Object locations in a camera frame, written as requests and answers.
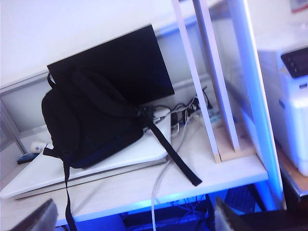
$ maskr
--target blue object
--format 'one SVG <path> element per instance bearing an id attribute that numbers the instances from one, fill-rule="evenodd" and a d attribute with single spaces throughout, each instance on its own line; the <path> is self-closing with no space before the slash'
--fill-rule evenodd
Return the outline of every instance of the blue object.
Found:
<path id="1" fill-rule="evenodd" d="M 30 161 L 34 160 L 34 158 L 37 157 L 38 155 L 39 155 L 38 153 L 27 153 L 27 154 L 23 155 L 22 157 L 20 157 L 17 160 L 17 163 L 20 165 L 20 164 L 23 164 L 23 163 L 30 162 Z"/>

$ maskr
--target printer control panel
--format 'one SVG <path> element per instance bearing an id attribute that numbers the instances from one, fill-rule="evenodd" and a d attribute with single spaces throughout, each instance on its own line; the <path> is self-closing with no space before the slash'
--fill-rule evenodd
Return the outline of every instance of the printer control panel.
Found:
<path id="1" fill-rule="evenodd" d="M 308 75 L 308 47 L 285 53 L 281 60 L 292 78 Z"/>

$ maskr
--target computer monitor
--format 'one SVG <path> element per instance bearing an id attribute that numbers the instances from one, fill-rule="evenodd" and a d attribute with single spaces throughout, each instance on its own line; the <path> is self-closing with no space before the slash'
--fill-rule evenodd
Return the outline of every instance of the computer monitor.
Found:
<path id="1" fill-rule="evenodd" d="M 78 69 L 100 73 L 135 105 L 174 94 L 152 25 L 47 67 L 55 81 Z"/>

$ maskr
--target gray cable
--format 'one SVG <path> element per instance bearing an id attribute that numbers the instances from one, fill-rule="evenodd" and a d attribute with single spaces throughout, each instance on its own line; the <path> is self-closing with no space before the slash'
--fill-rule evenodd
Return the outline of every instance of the gray cable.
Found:
<path id="1" fill-rule="evenodd" d="M 190 119 L 191 119 L 192 115 L 190 117 L 187 118 L 186 120 L 186 123 L 183 127 L 183 133 L 182 133 L 182 137 L 181 137 L 181 140 L 180 140 L 180 144 L 179 146 L 176 148 L 176 152 L 178 152 L 183 144 L 183 141 L 184 141 L 184 137 L 185 137 L 185 130 L 186 130 L 186 127 L 187 127 L 187 124 L 189 123 Z M 152 190 L 152 198 L 151 198 L 151 212 L 152 212 L 152 224 L 153 224 L 153 231 L 156 231 L 156 223 L 155 223 L 155 213 L 154 213 L 154 199 L 155 199 L 155 194 L 156 194 L 156 191 L 157 191 L 157 186 L 159 184 L 159 181 L 163 175 L 163 173 L 165 172 L 165 170 L 168 168 L 168 166 L 170 165 L 171 163 L 171 159 L 169 159 L 167 161 L 167 164 L 164 166 L 164 168 L 160 171 L 160 173 L 158 174 L 157 178 L 156 178 L 156 181 L 154 183 L 154 186 L 153 186 L 153 190 Z"/>

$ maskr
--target black backpack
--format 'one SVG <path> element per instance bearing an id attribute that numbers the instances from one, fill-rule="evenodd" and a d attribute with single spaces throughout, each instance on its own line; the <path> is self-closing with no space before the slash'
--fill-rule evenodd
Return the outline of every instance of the black backpack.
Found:
<path id="1" fill-rule="evenodd" d="M 43 154 L 63 161 L 66 191 L 70 167 L 85 168 L 108 158 L 141 138 L 145 127 L 152 130 L 193 185 L 202 182 L 154 125 L 153 110 L 127 102 L 98 73 L 79 70 L 71 76 L 56 74 L 53 79 L 55 83 L 49 74 L 52 89 L 42 100 L 42 112 L 54 148 L 45 148 Z M 65 216 L 74 231 L 68 191 L 67 196 Z"/>

